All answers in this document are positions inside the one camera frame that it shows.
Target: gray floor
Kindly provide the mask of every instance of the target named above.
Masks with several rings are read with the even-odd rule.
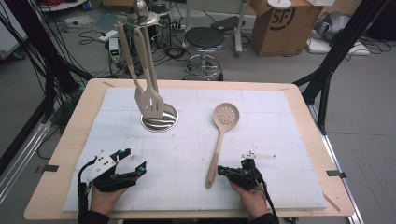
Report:
[[[85,13],[96,21],[105,10],[85,12],[68,10],[58,15],[70,17]],[[252,28],[252,19],[247,21]],[[100,43],[81,46],[78,33],[63,33],[64,41],[76,60],[90,72],[106,68],[107,51]],[[162,57],[161,52],[153,55]],[[224,81],[291,83],[316,68],[325,55],[304,51],[294,57],[257,57],[251,46],[239,58],[233,56],[233,39],[226,37],[221,52],[213,54],[224,71]],[[327,132],[347,183],[360,209],[364,223],[396,223],[396,50],[353,56],[336,70],[331,85],[327,114]],[[41,102],[43,93],[28,60],[8,58],[0,62],[1,135],[4,152],[22,125]],[[158,79],[182,79],[183,62],[168,61],[156,66]],[[50,156],[59,141],[59,132],[47,141],[40,152]],[[76,221],[29,221],[23,212],[41,174],[37,167],[47,164],[34,155],[11,192],[0,205],[0,223],[76,223]],[[343,218],[300,218],[298,223],[347,223]]]

